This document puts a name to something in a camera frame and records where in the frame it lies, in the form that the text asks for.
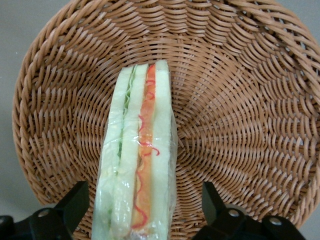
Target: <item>wrapped sandwich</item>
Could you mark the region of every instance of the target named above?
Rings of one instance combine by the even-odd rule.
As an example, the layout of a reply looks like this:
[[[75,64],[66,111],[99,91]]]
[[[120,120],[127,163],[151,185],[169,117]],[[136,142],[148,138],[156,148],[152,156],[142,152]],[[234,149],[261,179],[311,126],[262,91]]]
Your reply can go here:
[[[170,239],[177,141],[167,62],[123,68],[101,150],[93,240]]]

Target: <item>wicker basket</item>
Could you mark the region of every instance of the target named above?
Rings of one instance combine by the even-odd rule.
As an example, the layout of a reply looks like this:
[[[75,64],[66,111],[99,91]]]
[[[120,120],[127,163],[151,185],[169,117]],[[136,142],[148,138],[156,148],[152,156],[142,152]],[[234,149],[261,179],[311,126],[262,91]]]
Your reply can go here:
[[[297,227],[320,201],[320,49],[273,0],[74,0],[30,46],[17,79],[13,134],[42,204],[80,180],[90,208],[122,67],[167,59],[178,126],[171,239],[205,225],[203,181],[250,216]]]

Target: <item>sandwich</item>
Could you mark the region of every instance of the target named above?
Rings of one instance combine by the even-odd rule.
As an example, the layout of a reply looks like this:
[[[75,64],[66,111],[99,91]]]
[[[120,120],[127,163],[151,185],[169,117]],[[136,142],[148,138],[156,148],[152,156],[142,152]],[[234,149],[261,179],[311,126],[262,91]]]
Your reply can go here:
[[[177,129],[167,61],[124,67],[114,88],[93,212],[93,240],[170,237]]]

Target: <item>black bracket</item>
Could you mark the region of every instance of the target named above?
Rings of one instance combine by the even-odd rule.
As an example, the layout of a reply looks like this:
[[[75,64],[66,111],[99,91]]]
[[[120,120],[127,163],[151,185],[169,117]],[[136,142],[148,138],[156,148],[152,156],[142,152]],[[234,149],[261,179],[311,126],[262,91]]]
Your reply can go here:
[[[212,182],[202,185],[202,210],[207,225],[192,240],[305,240],[284,217],[266,216],[258,222],[226,207]]]
[[[54,208],[40,209],[17,223],[11,216],[0,216],[0,239],[72,240],[88,207],[88,182],[79,181]]]

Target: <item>basket rim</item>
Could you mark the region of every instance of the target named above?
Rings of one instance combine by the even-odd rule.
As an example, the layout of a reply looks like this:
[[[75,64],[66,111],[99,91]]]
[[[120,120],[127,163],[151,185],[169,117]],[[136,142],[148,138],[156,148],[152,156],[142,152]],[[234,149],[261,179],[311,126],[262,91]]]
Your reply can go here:
[[[306,76],[310,79],[311,83],[311,91],[314,93],[313,96],[315,96],[315,101],[320,105],[320,77],[317,76],[313,68],[319,68],[319,62],[320,62],[320,48],[318,46],[317,41],[315,38],[311,35],[310,31],[304,25],[301,20],[290,10],[283,7],[280,3],[276,2],[275,0],[257,0],[257,2],[261,2],[263,4],[267,4],[269,7],[272,6],[272,8],[278,8],[281,10],[281,12],[285,12],[289,18],[293,18],[295,20],[295,27],[301,31],[301,35],[304,37],[304,41],[308,43],[308,47],[310,48],[310,51],[314,53],[315,59],[314,59],[314,65],[313,66],[307,66],[306,68],[303,68],[305,70]],[[229,3],[238,5],[239,7],[243,6],[243,9],[246,9],[247,2],[244,3],[244,1],[241,0],[229,0]],[[35,183],[32,181],[32,178],[34,176],[31,176],[27,169],[25,168],[25,157],[26,152],[22,148],[22,145],[28,141],[28,136],[26,131],[24,130],[25,126],[23,124],[23,121],[28,116],[28,99],[24,96],[27,94],[24,94],[25,92],[30,91],[29,82],[26,81],[26,78],[28,76],[32,76],[35,74],[36,70],[39,68],[41,60],[43,58],[43,55],[41,55],[40,50],[44,50],[43,52],[47,52],[50,49],[51,46],[51,40],[54,38],[55,35],[59,34],[62,30],[67,29],[68,27],[72,26],[74,22],[79,16],[83,16],[83,13],[89,14],[91,11],[94,11],[97,6],[102,7],[103,1],[102,0],[72,0],[69,3],[67,3],[64,7],[62,7],[42,28],[42,30],[39,32],[39,34],[36,36],[34,41],[31,43],[28,51],[26,52],[22,64],[21,69],[19,71],[19,75],[15,84],[15,92],[13,96],[13,107],[12,107],[12,131],[13,131],[13,139],[14,139],[14,145],[16,149],[16,153],[18,155],[18,159],[20,162],[20,166],[23,169],[23,173],[25,178],[27,179],[29,185],[31,186],[33,192],[35,195],[37,195],[39,189],[39,186],[35,185]],[[283,27],[281,27],[279,24],[273,24],[276,23],[275,20],[271,20],[268,18],[265,18],[259,14],[258,9],[252,9],[252,12],[256,14],[257,19],[260,19],[262,23],[265,25],[268,25],[271,27],[274,32],[277,33],[277,36],[285,41],[290,47],[293,49],[293,53],[298,56],[298,59],[300,59],[301,63],[304,62],[304,59],[307,58],[307,56],[304,55],[300,50],[302,49],[295,41],[294,39],[288,40],[288,35],[290,33],[287,33]],[[317,170],[316,174],[314,175],[315,181],[312,182],[312,187],[308,188],[308,192],[306,195],[313,196],[313,198],[316,199],[316,201],[310,203],[313,204],[312,208],[313,210],[316,209],[316,206],[320,203],[320,157],[317,164]],[[296,214],[300,214],[301,212],[304,213],[303,219],[299,221],[296,225],[297,227],[300,227],[303,225],[303,223],[308,219],[308,217],[312,214],[312,211],[305,211],[303,209],[297,210]]]

